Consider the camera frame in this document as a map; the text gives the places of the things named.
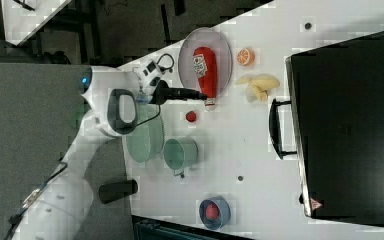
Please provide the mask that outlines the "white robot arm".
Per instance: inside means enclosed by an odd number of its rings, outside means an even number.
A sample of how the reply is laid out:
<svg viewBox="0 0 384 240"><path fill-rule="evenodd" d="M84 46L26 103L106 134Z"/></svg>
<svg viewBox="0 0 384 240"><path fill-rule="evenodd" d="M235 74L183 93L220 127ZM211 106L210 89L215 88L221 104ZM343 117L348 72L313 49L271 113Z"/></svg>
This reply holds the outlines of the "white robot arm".
<svg viewBox="0 0 384 240"><path fill-rule="evenodd" d="M85 179L101 145L142 124L140 104L160 105L155 92L164 72L158 67L123 71L91 66L81 77L79 94L90 109L83 115L61 166L23 201L10 218L5 240L74 240L94 201Z"/></svg>

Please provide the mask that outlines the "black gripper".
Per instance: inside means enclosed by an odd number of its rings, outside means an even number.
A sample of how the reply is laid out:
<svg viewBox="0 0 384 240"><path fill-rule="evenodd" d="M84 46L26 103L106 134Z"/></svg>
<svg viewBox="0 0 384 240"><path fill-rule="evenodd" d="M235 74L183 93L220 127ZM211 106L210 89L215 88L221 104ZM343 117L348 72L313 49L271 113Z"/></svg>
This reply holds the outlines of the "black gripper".
<svg viewBox="0 0 384 240"><path fill-rule="evenodd" d="M171 97L171 89L168 83L161 80L153 93L150 103L154 105L163 105L170 98L171 100L188 101L201 100L201 97L205 97L205 94L200 91L186 88L174 88L173 95L174 96Z"/></svg>

